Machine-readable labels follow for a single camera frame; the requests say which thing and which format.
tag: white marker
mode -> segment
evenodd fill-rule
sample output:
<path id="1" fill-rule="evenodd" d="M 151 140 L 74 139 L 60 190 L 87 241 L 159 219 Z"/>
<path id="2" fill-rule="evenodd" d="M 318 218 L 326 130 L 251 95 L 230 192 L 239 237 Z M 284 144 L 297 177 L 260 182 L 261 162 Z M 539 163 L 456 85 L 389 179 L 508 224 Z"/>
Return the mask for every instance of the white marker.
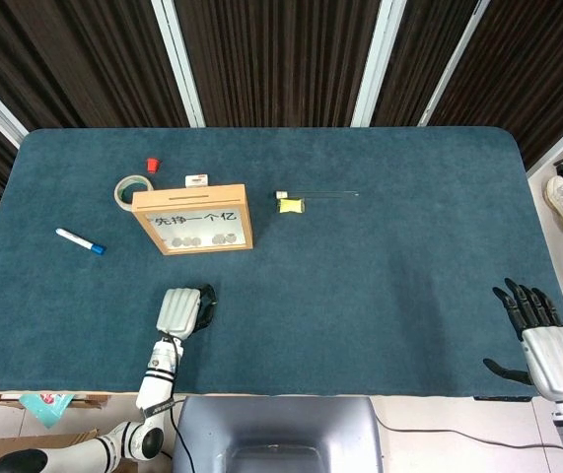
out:
<path id="1" fill-rule="evenodd" d="M 83 239 L 77 235 L 73 235 L 70 232 L 67 232 L 64 229 L 56 229 L 55 232 L 61 237 L 73 241 L 74 243 L 77 243 L 80 246 L 84 246 L 86 249 L 91 250 L 93 253 L 104 254 L 104 251 L 106 251 L 106 249 L 103 246 L 99 246 L 98 244 L 91 243 L 86 239 Z"/>

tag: robotic hand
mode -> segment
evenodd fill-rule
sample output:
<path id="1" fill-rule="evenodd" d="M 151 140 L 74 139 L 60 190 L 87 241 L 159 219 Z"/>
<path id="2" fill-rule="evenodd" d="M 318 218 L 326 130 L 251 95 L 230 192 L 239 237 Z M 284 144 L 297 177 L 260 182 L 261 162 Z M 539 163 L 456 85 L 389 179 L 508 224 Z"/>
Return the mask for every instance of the robotic hand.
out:
<path id="1" fill-rule="evenodd" d="M 163 446 L 163 430 L 174 406 L 174 385 L 182 357 L 181 340 L 213 319 L 217 299 L 209 285 L 170 289 L 165 294 L 156 342 L 136 399 L 145 421 L 123 422 L 105 436 L 66 448 L 28 449 L 0 458 L 0 473 L 96 473 L 113 471 L 121 458 L 150 460 Z"/>
<path id="2" fill-rule="evenodd" d="M 534 385 L 542 397 L 555 403 L 553 424 L 563 444 L 563 324 L 545 293 L 511 279 L 505 283 L 513 297 L 499 288 L 493 292 L 502 301 L 522 343 L 528 372 L 506 370 L 488 358 L 483 363 L 505 379 Z"/>

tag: wooden box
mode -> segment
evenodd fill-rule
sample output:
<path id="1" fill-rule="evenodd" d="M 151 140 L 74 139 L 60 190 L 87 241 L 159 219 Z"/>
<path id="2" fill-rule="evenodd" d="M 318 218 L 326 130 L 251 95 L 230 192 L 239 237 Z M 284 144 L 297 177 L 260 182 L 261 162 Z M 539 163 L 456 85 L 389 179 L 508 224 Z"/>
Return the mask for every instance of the wooden box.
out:
<path id="1" fill-rule="evenodd" d="M 243 184 L 134 192 L 132 213 L 165 255 L 252 249 Z"/>

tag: cardboard box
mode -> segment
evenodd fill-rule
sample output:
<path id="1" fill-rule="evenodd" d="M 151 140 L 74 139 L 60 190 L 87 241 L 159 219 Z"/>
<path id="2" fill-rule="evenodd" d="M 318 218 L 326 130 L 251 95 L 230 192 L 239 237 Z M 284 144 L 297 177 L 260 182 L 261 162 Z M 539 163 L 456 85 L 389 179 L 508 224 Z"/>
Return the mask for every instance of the cardboard box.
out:
<path id="1" fill-rule="evenodd" d="M 39 436 L 39 437 L 19 437 L 15 439 L 0 439 L 0 457 L 16 450 L 26 448 L 61 448 L 70 446 L 82 441 L 94 439 L 98 436 L 96 430 L 84 432 L 82 434 L 72 434 L 67 436 Z M 136 473 L 136 463 L 123 460 L 114 470 L 115 473 Z"/>

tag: roll of tape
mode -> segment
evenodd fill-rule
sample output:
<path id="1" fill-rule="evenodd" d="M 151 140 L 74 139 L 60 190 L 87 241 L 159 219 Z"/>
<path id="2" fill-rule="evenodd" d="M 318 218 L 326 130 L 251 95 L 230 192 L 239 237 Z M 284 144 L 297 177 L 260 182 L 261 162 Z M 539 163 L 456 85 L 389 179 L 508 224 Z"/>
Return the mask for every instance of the roll of tape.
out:
<path id="1" fill-rule="evenodd" d="M 125 192 L 125 189 L 133 184 L 142 184 L 145 185 L 147 190 L 154 190 L 154 187 L 152 187 L 152 182 L 150 182 L 147 177 L 144 177 L 142 175 L 129 175 L 128 177 L 124 177 L 122 180 L 120 180 L 119 184 L 117 184 L 114 188 L 114 200 L 119 207 L 121 207 L 123 210 L 127 210 L 128 212 L 132 212 L 132 205 L 123 202 L 123 192 Z"/>

